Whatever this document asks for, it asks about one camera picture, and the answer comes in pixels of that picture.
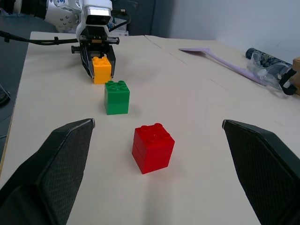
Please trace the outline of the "red toy brick cube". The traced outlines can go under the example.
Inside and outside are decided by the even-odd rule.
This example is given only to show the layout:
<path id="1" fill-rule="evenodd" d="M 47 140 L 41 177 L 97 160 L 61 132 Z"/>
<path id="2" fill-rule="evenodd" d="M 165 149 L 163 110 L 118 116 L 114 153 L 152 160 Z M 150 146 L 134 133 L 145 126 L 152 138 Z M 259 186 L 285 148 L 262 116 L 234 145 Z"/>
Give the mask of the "red toy brick cube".
<path id="1" fill-rule="evenodd" d="M 137 127 L 134 132 L 132 156 L 142 174 L 166 168 L 175 141 L 162 124 Z"/>

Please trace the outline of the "dark blue patterned roll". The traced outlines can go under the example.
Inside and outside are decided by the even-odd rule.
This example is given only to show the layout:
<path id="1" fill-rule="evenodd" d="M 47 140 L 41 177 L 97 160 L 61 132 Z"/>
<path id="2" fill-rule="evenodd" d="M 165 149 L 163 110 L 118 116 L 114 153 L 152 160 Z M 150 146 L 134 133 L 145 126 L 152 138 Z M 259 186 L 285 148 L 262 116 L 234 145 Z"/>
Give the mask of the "dark blue patterned roll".
<path id="1" fill-rule="evenodd" d="M 280 60 L 274 56 L 271 56 L 265 52 L 259 51 L 255 48 L 249 48 L 246 53 L 245 56 L 247 59 L 252 59 L 254 58 L 254 61 L 258 63 L 258 65 L 267 68 L 270 67 L 272 65 L 275 65 L 277 63 L 283 63 L 285 65 L 287 65 L 288 67 L 291 66 L 290 63 L 287 63 L 283 60 Z"/>

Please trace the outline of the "yellow toy brick cube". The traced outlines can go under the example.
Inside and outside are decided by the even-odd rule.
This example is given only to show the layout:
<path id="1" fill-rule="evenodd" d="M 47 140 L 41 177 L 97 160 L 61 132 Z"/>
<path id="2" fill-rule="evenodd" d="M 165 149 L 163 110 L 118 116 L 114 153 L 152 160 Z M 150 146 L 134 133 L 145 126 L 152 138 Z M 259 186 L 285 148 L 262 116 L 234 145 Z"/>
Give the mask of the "yellow toy brick cube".
<path id="1" fill-rule="evenodd" d="M 112 66 L 107 57 L 93 57 L 92 59 L 94 84 L 105 84 L 111 80 Z"/>

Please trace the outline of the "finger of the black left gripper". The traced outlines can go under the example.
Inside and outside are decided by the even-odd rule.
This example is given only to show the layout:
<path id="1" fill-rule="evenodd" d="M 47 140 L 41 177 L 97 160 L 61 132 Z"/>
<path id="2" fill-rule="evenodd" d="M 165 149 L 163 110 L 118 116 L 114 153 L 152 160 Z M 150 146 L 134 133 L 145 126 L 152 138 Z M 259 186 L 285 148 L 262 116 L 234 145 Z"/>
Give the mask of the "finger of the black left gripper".
<path id="1" fill-rule="evenodd" d="M 116 57 L 115 57 L 115 54 L 114 54 L 114 50 L 113 50 L 113 46 L 110 45 L 108 47 L 108 51 L 107 51 L 107 58 L 111 64 L 111 78 L 114 77 L 114 72 L 115 72 L 115 63 L 116 63 Z"/>
<path id="2" fill-rule="evenodd" d="M 89 52 L 81 52 L 82 65 L 91 79 L 94 79 L 92 57 Z"/>

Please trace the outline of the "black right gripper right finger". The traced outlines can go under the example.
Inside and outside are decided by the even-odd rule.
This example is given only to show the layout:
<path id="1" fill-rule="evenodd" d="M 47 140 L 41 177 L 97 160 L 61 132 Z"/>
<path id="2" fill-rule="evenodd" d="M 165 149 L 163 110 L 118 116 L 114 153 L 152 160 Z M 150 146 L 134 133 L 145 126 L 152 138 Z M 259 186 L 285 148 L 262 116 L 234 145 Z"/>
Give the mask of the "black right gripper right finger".
<path id="1" fill-rule="evenodd" d="M 261 225 L 300 225 L 300 159 L 273 132 L 224 120 L 239 182 Z"/>

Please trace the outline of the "dark grey cabinet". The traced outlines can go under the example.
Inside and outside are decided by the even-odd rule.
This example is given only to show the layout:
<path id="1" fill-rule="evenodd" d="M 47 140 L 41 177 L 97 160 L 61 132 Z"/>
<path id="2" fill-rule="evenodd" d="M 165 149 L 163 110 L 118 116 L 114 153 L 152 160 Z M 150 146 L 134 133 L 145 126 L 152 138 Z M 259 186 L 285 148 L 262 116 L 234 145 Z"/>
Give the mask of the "dark grey cabinet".
<path id="1" fill-rule="evenodd" d="M 168 37 L 174 0 L 112 0 L 112 6 L 131 16 L 127 25 L 129 35 Z"/>

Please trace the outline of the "purple plastic scoop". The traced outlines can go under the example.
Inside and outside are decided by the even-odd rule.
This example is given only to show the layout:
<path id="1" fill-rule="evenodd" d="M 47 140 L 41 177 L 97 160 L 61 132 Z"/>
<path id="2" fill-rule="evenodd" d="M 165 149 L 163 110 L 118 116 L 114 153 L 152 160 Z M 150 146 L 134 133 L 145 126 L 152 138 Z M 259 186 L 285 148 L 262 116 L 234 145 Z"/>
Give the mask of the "purple plastic scoop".
<path id="1" fill-rule="evenodd" d="M 234 72 L 246 77 L 247 79 L 256 82 L 262 86 L 267 86 L 267 84 L 265 82 L 263 82 L 260 78 L 257 78 L 253 73 L 249 72 L 246 69 L 240 68 L 238 66 L 235 66 L 223 59 L 221 59 L 220 57 L 214 55 L 209 48 L 179 48 L 180 51 L 183 52 L 200 52 L 200 53 L 204 53 L 208 56 L 210 56 L 211 58 L 213 58 L 214 60 L 218 61 L 219 63 L 227 66 L 228 68 L 230 68 L 231 70 L 233 70 Z"/>

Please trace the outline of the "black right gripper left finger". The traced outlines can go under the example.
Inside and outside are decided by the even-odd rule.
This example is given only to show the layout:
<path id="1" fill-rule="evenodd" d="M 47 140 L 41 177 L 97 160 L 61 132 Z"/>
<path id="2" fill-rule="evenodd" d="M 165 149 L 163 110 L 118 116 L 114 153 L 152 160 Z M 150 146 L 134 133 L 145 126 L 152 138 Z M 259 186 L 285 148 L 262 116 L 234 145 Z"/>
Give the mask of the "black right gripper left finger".
<path id="1" fill-rule="evenodd" d="M 0 189 L 0 225 L 66 225 L 88 157 L 94 119 L 53 130 Z"/>

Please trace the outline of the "clear plastic bag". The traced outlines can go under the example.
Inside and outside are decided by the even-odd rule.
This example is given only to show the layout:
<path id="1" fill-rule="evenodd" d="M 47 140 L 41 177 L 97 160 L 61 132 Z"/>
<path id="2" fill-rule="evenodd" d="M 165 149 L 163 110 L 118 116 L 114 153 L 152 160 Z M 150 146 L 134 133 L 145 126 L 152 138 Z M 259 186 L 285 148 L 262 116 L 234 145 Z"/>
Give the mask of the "clear plastic bag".
<path id="1" fill-rule="evenodd" d="M 254 58 L 250 59 L 247 63 L 247 69 L 252 72 L 257 78 L 260 78 L 268 86 L 275 89 L 282 90 L 279 81 L 282 76 L 292 68 L 292 65 L 288 67 L 283 63 L 277 63 L 270 67 L 262 67 L 254 61 Z"/>

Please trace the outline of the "brown cardboard box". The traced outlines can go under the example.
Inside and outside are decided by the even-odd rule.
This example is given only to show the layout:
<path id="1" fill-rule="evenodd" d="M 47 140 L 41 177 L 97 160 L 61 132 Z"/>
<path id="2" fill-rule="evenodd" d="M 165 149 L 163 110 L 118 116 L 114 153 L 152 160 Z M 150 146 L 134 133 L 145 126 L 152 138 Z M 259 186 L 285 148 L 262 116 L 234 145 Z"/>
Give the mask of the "brown cardboard box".
<path id="1" fill-rule="evenodd" d="M 297 88 L 296 94 L 300 96 L 300 57 L 293 60 L 292 69 L 296 74 L 291 77 L 291 84 Z"/>

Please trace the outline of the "green toy brick cube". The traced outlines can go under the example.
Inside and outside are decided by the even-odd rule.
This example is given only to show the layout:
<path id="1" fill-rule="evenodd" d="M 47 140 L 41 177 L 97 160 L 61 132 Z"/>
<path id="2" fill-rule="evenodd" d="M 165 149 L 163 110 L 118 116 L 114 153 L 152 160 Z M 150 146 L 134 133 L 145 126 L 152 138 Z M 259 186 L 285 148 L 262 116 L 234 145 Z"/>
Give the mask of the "green toy brick cube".
<path id="1" fill-rule="evenodd" d="M 124 81 L 105 83 L 105 110 L 107 115 L 127 114 L 130 91 Z"/>

